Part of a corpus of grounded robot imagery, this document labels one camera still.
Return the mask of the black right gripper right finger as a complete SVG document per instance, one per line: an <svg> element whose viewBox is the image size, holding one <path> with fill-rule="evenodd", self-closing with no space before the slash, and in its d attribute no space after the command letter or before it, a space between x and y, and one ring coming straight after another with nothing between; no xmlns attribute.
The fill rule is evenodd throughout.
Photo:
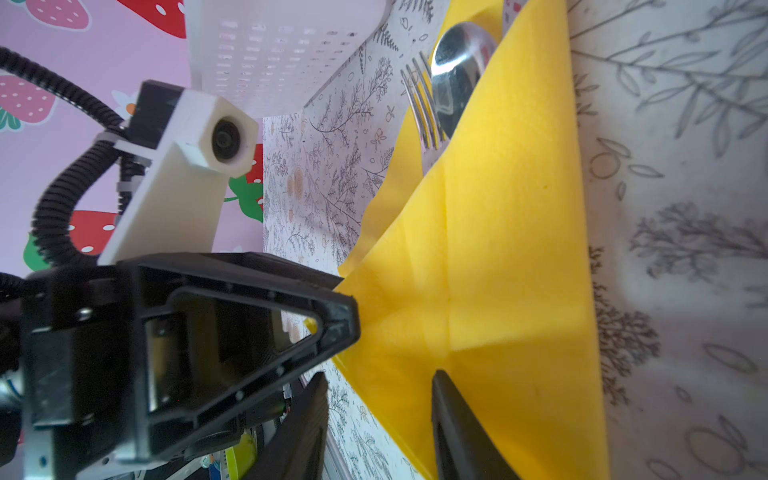
<svg viewBox="0 0 768 480"><path fill-rule="evenodd" d="M432 379L431 418L440 480L520 480L444 370Z"/></svg>

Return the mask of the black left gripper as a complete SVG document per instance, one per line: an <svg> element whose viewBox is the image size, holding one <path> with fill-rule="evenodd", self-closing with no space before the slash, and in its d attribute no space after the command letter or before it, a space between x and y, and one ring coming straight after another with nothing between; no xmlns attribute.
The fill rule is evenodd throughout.
<svg viewBox="0 0 768 480"><path fill-rule="evenodd" d="M26 479L107 479L151 470L150 263L60 266L1 289L1 370L21 398L1 410L23 437Z"/></svg>

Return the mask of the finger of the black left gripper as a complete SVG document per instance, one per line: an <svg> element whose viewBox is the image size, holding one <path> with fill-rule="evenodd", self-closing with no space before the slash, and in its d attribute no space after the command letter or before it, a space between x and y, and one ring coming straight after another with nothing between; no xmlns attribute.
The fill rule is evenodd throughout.
<svg viewBox="0 0 768 480"><path fill-rule="evenodd" d="M128 264L136 454L200 450L227 423L356 343L332 275L267 254L155 254Z"/></svg>

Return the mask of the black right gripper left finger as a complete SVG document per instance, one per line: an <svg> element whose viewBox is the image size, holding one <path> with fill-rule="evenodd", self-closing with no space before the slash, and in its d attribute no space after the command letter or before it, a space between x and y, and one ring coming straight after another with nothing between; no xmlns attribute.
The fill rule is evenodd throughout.
<svg viewBox="0 0 768 480"><path fill-rule="evenodd" d="M328 436L328 382L317 372L244 479L321 479Z"/></svg>

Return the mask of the yellow paper napkin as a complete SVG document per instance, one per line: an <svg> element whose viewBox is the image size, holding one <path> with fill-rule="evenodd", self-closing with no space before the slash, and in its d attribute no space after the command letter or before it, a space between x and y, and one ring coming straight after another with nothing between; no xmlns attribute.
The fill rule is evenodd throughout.
<svg viewBox="0 0 768 480"><path fill-rule="evenodd" d="M337 366L427 478L440 370L520 477L610 475L574 107L566 5L532 1L339 285L361 336Z"/></svg>

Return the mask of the silver fork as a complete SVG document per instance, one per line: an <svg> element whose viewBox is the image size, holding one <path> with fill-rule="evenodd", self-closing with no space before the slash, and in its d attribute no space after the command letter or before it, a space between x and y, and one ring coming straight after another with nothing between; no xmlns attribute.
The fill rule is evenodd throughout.
<svg viewBox="0 0 768 480"><path fill-rule="evenodd" d="M418 130L422 171L427 175L450 140L437 117L431 88L431 71L425 53L419 52L400 73Z"/></svg>

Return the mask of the silver spoon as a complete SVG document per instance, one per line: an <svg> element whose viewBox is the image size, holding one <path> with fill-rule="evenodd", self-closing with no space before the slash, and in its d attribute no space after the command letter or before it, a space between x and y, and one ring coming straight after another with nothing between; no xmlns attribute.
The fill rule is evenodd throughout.
<svg viewBox="0 0 768 480"><path fill-rule="evenodd" d="M473 22L450 27L438 40L430 67L435 113L440 128L452 138L497 43Z"/></svg>

